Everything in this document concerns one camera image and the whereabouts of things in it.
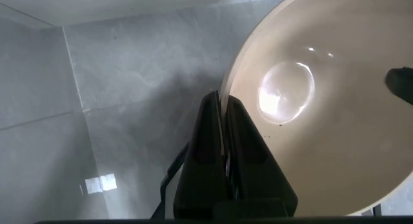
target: black object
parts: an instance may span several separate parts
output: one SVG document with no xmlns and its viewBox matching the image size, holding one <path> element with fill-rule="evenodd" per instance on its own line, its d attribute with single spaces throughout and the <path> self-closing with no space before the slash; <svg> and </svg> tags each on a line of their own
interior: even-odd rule
<svg viewBox="0 0 413 224">
<path fill-rule="evenodd" d="M 385 83 L 399 98 L 413 105 L 413 68 L 394 68 L 387 72 Z"/>
<path fill-rule="evenodd" d="M 169 166 L 168 171 L 166 172 L 165 178 L 161 182 L 161 202 L 157 206 L 155 212 L 152 214 L 150 219 L 165 219 L 165 194 L 166 194 L 166 186 L 168 186 L 169 182 L 174 178 L 176 172 L 181 168 L 186 152 L 188 151 L 189 143 L 187 143 L 179 154 L 176 156 L 174 162 Z"/>
<path fill-rule="evenodd" d="M 220 108 L 217 91 L 201 102 L 175 195 L 175 218 L 293 216 L 297 197 L 240 100 L 229 97 L 225 128 Z"/>
</svg>

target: glossy surface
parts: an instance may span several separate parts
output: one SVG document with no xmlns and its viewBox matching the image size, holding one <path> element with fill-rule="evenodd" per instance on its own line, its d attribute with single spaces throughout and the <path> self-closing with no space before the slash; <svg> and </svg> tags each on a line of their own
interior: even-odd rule
<svg viewBox="0 0 413 224">
<path fill-rule="evenodd" d="M 223 99 L 246 106 L 297 216 L 368 209 L 412 172 L 413 107 L 384 84 L 413 66 L 412 29 L 413 0 L 286 0 L 247 39 Z"/>
</svg>

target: gray tile floor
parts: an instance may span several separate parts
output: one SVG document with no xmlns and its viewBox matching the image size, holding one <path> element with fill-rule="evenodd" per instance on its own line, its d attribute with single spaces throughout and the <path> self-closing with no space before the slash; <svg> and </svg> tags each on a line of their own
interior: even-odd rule
<svg viewBox="0 0 413 224">
<path fill-rule="evenodd" d="M 148 218 L 201 98 L 281 1 L 40 31 L 0 20 L 2 220 Z M 413 214 L 408 185 L 383 213 Z"/>
</svg>

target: bowl rim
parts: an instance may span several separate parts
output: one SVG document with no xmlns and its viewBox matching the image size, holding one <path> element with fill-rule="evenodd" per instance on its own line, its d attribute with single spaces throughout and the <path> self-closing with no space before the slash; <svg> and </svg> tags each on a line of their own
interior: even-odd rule
<svg viewBox="0 0 413 224">
<path fill-rule="evenodd" d="M 251 44 L 255 41 L 259 33 L 263 29 L 265 29 L 265 27 L 269 24 L 269 22 L 271 21 L 271 18 L 278 15 L 280 11 L 282 11 L 284 8 L 286 8 L 288 5 L 290 5 L 294 1 L 295 0 L 284 0 L 280 2 L 264 18 L 262 18 L 262 20 L 260 20 L 258 25 L 248 36 L 247 40 L 243 43 L 241 50 L 238 52 L 238 55 L 236 56 L 236 58 L 234 59 L 234 62 L 232 63 L 231 69 L 226 72 L 223 83 L 221 85 L 219 99 L 221 102 L 221 115 L 223 117 L 223 120 L 225 120 L 224 116 L 225 116 L 225 112 L 227 111 L 228 97 L 229 97 L 229 93 L 232 88 L 232 82 L 235 78 L 235 75 L 237 74 L 239 66 L 244 60 L 245 54 L 247 53 L 248 49 L 250 48 Z M 407 181 L 412 177 L 412 175 L 413 175 L 413 168 L 411 169 L 410 174 L 403 181 L 401 181 L 395 188 L 393 188 L 388 194 L 381 196 L 381 198 L 378 198 L 378 200 L 376 202 L 373 202 L 371 205 L 368 205 L 362 209 L 359 209 L 358 211 L 355 211 L 351 214 L 344 214 L 344 215 L 346 216 L 359 215 L 381 204 L 387 198 L 391 197 L 393 194 L 399 191 L 402 187 L 404 187 Z"/>
</svg>

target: white bowl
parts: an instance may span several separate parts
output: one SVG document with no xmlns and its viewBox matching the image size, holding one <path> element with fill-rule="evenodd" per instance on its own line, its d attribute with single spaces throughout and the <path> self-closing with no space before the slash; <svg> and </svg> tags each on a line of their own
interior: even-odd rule
<svg viewBox="0 0 413 224">
<path fill-rule="evenodd" d="M 221 102 L 245 105 L 298 196 L 296 216 L 348 215 L 413 170 L 413 106 L 384 83 L 403 66 L 413 0 L 285 0 L 245 42 Z"/>
</svg>

